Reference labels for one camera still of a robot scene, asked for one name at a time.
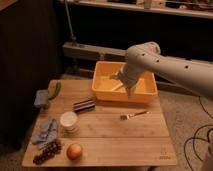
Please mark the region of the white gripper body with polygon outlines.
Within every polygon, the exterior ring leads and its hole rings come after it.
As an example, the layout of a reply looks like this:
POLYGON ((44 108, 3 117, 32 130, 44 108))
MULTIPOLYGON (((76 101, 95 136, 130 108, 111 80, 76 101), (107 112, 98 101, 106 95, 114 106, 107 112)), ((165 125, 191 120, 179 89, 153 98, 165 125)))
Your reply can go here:
POLYGON ((142 71, 140 69, 125 64, 119 69, 117 76, 125 86, 132 87, 138 82, 141 73, 142 71))

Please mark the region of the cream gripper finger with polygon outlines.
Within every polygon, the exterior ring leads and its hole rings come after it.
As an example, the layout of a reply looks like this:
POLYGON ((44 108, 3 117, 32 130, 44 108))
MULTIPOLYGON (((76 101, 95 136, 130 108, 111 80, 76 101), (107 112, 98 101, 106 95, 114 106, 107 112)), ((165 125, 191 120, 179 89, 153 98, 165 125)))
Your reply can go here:
POLYGON ((126 92, 127 92, 127 97, 131 98, 135 94, 136 86, 132 87, 127 87, 126 92))
POLYGON ((114 74, 110 75, 109 78, 110 78, 110 79, 114 79, 114 80, 119 80, 118 73, 114 73, 114 74))

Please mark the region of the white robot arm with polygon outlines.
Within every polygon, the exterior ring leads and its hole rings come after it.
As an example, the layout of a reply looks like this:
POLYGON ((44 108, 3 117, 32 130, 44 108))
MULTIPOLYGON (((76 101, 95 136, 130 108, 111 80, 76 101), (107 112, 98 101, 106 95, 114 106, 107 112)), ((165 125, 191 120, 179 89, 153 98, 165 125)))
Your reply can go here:
POLYGON ((125 59, 126 63, 111 78, 120 80, 128 95, 134 92, 139 77, 150 71, 213 101, 213 64, 162 56, 155 42, 129 47, 125 59))

